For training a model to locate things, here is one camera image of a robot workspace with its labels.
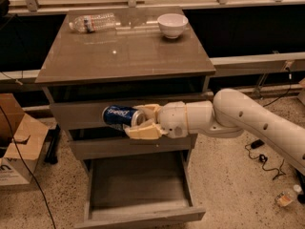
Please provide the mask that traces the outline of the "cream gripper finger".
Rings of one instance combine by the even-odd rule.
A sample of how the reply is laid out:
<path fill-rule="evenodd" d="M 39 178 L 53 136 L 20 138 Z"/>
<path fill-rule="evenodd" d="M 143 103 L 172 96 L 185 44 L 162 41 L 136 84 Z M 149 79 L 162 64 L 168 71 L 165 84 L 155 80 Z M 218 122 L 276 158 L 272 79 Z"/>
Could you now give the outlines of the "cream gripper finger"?
<path fill-rule="evenodd" d="M 153 122 L 157 122 L 158 113 L 161 110 L 161 106 L 159 104 L 137 105 L 134 106 L 134 108 L 140 112 L 139 123 L 144 123 L 150 119 Z"/>
<path fill-rule="evenodd" d="M 131 139 L 143 140 L 154 140 L 167 134 L 161 125 L 155 123 L 152 119 L 149 119 L 138 126 L 126 128 L 125 133 Z"/>

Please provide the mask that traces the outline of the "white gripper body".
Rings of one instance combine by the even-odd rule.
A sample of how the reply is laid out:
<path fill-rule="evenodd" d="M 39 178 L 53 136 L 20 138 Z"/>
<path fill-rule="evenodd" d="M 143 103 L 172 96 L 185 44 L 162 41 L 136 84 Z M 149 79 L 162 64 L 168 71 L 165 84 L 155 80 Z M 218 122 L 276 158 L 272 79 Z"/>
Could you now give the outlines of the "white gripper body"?
<path fill-rule="evenodd" d="M 188 135 L 186 104 L 182 101 L 164 105 L 158 112 L 157 121 L 169 138 L 182 138 Z"/>

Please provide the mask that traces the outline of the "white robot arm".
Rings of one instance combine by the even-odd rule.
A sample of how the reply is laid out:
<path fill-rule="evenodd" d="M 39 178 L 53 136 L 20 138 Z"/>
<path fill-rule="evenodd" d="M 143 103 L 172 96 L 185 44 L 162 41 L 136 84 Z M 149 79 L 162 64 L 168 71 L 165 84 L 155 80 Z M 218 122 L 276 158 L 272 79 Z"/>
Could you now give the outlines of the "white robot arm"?
<path fill-rule="evenodd" d="M 146 121 L 125 129 L 131 139 L 158 139 L 163 135 L 182 138 L 190 134 L 233 138 L 247 131 L 305 175 L 305 129 L 237 90 L 223 89 L 212 101 L 179 101 L 137 108 L 144 112 Z"/>

